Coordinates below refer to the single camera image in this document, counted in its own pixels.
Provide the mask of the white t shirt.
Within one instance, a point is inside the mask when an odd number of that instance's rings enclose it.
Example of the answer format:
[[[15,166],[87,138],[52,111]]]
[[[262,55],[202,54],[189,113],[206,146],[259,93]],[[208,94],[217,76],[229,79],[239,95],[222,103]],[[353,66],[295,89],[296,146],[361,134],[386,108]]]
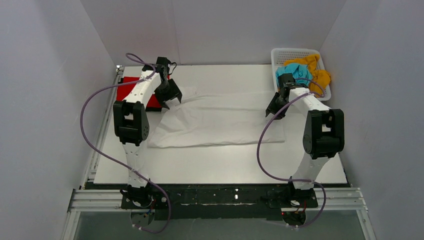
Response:
[[[223,145],[283,143],[284,126],[272,118],[266,107],[271,91],[201,94],[194,87],[182,88],[182,100],[171,101],[149,136],[150,148],[187,148]]]

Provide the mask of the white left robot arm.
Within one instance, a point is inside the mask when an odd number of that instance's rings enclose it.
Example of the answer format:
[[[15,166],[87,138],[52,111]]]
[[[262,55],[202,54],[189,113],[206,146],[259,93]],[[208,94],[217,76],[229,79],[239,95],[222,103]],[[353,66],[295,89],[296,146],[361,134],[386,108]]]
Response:
[[[183,96],[169,76],[172,65],[173,62],[161,56],[154,64],[145,65],[141,70],[140,82],[122,100],[116,100],[113,104],[114,133],[122,143],[130,168],[127,187],[121,193],[130,201],[140,204],[153,200],[152,193],[146,189],[149,185],[146,169],[142,163],[138,163],[142,142],[147,140],[150,132],[146,106],[155,96],[160,108],[169,109],[169,101],[181,101]]]

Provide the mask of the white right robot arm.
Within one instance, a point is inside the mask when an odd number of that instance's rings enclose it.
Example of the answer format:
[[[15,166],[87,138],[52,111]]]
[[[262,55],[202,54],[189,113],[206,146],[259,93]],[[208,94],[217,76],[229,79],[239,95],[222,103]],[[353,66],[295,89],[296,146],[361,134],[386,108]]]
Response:
[[[291,73],[278,76],[277,82],[278,91],[265,114],[272,114],[274,119],[280,120],[293,106],[305,116],[304,155],[290,182],[295,190],[310,190],[323,166],[344,149],[344,112],[323,104],[315,92],[311,92],[304,83],[298,83]]]

